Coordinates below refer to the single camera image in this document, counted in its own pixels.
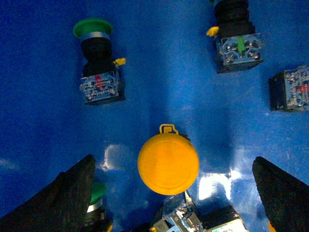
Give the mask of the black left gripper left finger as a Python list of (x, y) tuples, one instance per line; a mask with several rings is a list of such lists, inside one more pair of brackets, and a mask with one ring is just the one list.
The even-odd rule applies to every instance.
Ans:
[(0, 220), (2, 232), (79, 232), (91, 200), (95, 159), (87, 155)]

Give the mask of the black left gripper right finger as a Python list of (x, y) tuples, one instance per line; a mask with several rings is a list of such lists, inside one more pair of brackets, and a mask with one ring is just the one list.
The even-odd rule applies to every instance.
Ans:
[(255, 158), (252, 171), (271, 227), (277, 232), (307, 232), (309, 186), (263, 157)]

